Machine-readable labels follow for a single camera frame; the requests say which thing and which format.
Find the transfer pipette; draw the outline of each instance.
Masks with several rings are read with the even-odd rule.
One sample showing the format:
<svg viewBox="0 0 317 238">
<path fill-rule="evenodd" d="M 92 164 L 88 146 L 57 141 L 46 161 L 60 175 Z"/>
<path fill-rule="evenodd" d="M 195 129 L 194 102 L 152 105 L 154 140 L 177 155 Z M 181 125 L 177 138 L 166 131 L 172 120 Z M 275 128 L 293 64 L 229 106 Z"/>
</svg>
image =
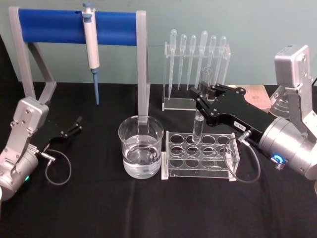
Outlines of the transfer pipette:
<svg viewBox="0 0 317 238">
<path fill-rule="evenodd" d="M 96 10 L 92 7 L 92 4 L 87 2 L 83 4 L 84 11 L 82 11 L 85 39 L 87 46 L 88 64 L 91 72 L 93 73 L 96 104 L 99 105 L 99 92 L 98 92 L 98 68 L 99 68 L 99 54 L 98 54 L 98 41 L 96 30 Z"/>
<path fill-rule="evenodd" d="M 196 89 L 198 88 L 200 70 L 202 68 L 202 62 L 203 62 L 204 51 L 207 44 L 207 38 L 208 38 L 208 32 L 203 31 L 200 37 L 200 44 L 199 44 L 199 59 L 198 59 L 197 73 L 196 73 L 196 80 L 195 80 Z"/>
<path fill-rule="evenodd" d="M 183 70 L 183 60 L 184 60 L 184 53 L 185 53 L 185 48 L 186 48 L 186 40 L 187 36 L 186 35 L 181 35 L 180 37 L 180 58 L 179 58 L 179 67 L 178 67 L 178 90 L 179 90 L 179 85 L 180 85 L 180 80 L 182 78 L 182 70 Z"/>
<path fill-rule="evenodd" d="M 207 67 L 211 68 L 211 61 L 213 58 L 213 52 L 214 49 L 216 48 L 216 43 L 217 43 L 217 36 L 211 36 L 210 38 L 210 43 L 209 43 L 209 58 L 207 62 Z"/>
<path fill-rule="evenodd" d="M 220 39 L 220 44 L 219 44 L 219 58 L 218 58 L 217 66 L 216 66 L 216 71 L 214 73 L 214 84 L 217 84 L 218 74 L 219 74 L 221 60 L 222 60 L 222 54 L 224 52 L 226 42 L 227 42 L 227 38 L 225 36 L 222 36 Z"/>
<path fill-rule="evenodd" d="M 170 93 L 172 92 L 174 58 L 175 58 L 175 50 L 176 50 L 176 37 L 177 37 L 177 31 L 175 29 L 171 30 L 170 41 L 169 41 L 170 65 L 169 65 L 168 99 L 170 98 Z"/>
<path fill-rule="evenodd" d="M 190 37 L 190 45 L 189 45 L 190 55 L 189 55 L 188 71 L 187 71 L 187 90 L 188 90 L 188 85 L 189 85 L 189 80 L 190 80 L 190 74 L 192 72 L 192 65 L 193 65 L 193 57 L 194 57 L 195 47 L 196 47 L 196 36 L 192 35 Z"/>
</svg>

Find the pipette rack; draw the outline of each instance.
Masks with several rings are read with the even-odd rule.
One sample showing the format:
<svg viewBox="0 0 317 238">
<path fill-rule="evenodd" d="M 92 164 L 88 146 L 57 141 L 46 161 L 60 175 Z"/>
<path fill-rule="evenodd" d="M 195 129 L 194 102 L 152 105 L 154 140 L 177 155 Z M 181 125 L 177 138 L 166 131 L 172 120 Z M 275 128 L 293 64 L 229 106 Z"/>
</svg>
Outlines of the pipette rack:
<svg viewBox="0 0 317 238">
<path fill-rule="evenodd" d="M 193 57 L 193 64 L 190 76 L 189 87 L 187 90 L 187 72 L 188 72 L 188 62 L 190 57 L 190 49 L 189 49 L 189 40 L 187 40 L 186 49 L 184 52 L 184 62 L 182 68 L 182 77 L 181 77 L 181 85 L 180 89 L 178 90 L 178 68 L 179 68 L 179 58 L 180 58 L 180 47 L 179 42 L 177 41 L 176 50 L 175 50 L 175 59 L 174 59 L 174 71 L 173 71 L 173 86 L 171 91 L 171 96 L 168 98 L 168 81 L 169 81 L 169 66 L 170 66 L 170 49 L 169 44 L 165 42 L 164 48 L 164 76 L 163 76 L 163 94 L 162 94 L 162 111 L 164 110 L 188 110 L 194 111 L 195 108 L 195 101 L 189 97 L 189 90 L 191 87 L 194 86 L 195 77 L 197 72 L 197 64 L 199 58 L 199 44 L 196 44 L 194 57 Z M 219 46 L 216 46 L 214 49 L 212 61 L 211 61 L 211 68 L 213 69 L 212 72 L 212 82 L 211 84 L 224 84 L 229 61 L 230 61 L 230 47 L 227 44 L 224 47 L 223 54 L 219 53 Z M 207 66 L 208 59 L 211 57 L 209 52 L 209 46 L 206 46 L 202 67 Z M 215 78 L 216 74 L 216 65 L 220 61 L 220 68 L 217 79 Z"/>
<path fill-rule="evenodd" d="M 203 134 L 200 143 L 192 141 L 192 133 L 166 131 L 166 152 L 162 155 L 161 177 L 220 178 L 236 181 L 223 159 L 223 147 L 235 134 Z M 226 158 L 236 173 L 240 161 L 235 140 L 227 147 Z"/>
</svg>

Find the table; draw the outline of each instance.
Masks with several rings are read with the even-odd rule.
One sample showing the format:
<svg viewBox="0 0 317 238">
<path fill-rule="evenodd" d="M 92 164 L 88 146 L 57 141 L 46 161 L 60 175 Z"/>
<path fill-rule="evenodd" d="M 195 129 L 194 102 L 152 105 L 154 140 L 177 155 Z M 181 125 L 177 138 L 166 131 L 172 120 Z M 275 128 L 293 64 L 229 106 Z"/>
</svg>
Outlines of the table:
<svg viewBox="0 0 317 238">
<path fill-rule="evenodd" d="M 43 84 L 35 88 L 39 91 Z M 162 112 L 161 91 L 161 85 L 151 86 L 149 115 L 165 130 L 191 132 L 195 112 Z M 2 85 L 0 92 L 3 148 L 24 95 L 21 84 Z M 68 126 L 83 117 L 82 133 L 71 143 L 54 146 L 70 158 L 72 178 L 65 186 L 49 184 L 44 176 L 47 161 L 39 158 L 30 179 L 2 204 L 1 238 L 317 237 L 314 182 L 289 168 L 277 171 L 260 153 L 262 175 L 254 184 L 208 178 L 162 181 L 160 172 L 146 180 L 131 178 L 123 168 L 117 129 L 137 113 L 136 97 L 136 85 L 100 84 L 97 108 L 92 84 L 57 85 L 49 118 Z M 232 131 L 224 125 L 205 126 L 204 133 Z M 250 179 L 256 173 L 253 163 L 247 149 L 239 150 L 238 175 Z M 61 176 L 67 172 L 63 168 Z"/>
</svg>

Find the water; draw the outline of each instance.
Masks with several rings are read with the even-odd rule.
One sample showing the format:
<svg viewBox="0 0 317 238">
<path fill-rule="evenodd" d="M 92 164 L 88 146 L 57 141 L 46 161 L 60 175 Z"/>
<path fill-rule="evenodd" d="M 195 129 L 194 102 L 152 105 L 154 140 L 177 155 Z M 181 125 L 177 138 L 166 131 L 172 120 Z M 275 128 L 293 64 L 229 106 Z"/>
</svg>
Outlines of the water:
<svg viewBox="0 0 317 238">
<path fill-rule="evenodd" d="M 203 126 L 204 126 L 204 116 L 196 111 L 195 121 L 194 121 L 194 130 L 193 130 L 193 141 L 195 143 L 200 142 L 203 134 Z"/>
<path fill-rule="evenodd" d="M 157 140 L 149 135 L 135 135 L 126 140 L 123 151 L 123 165 L 127 173 L 136 179 L 147 179 L 155 175 L 160 168 L 160 147 L 148 147 Z"/>
</svg>

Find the gray wall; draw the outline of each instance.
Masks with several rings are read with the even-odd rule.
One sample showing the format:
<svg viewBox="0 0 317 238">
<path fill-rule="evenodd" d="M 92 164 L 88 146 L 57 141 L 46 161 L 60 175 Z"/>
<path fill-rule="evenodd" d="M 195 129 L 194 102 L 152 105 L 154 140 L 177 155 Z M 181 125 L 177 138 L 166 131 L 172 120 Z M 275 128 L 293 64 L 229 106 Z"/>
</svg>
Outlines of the gray wall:
<svg viewBox="0 0 317 238">
<path fill-rule="evenodd" d="M 83 0 L 2 0 L 0 34 L 17 72 L 7 9 L 82 9 Z M 93 0 L 99 11 L 146 10 L 151 83 L 162 83 L 163 45 L 171 29 L 190 37 L 203 30 L 227 36 L 231 48 L 226 83 L 275 84 L 274 56 L 288 44 L 310 46 L 312 73 L 317 48 L 316 0 Z M 56 81 L 91 82 L 84 45 L 41 44 Z M 136 83 L 136 49 L 100 46 L 101 83 Z M 32 60 L 34 81 L 42 81 Z"/>
</svg>

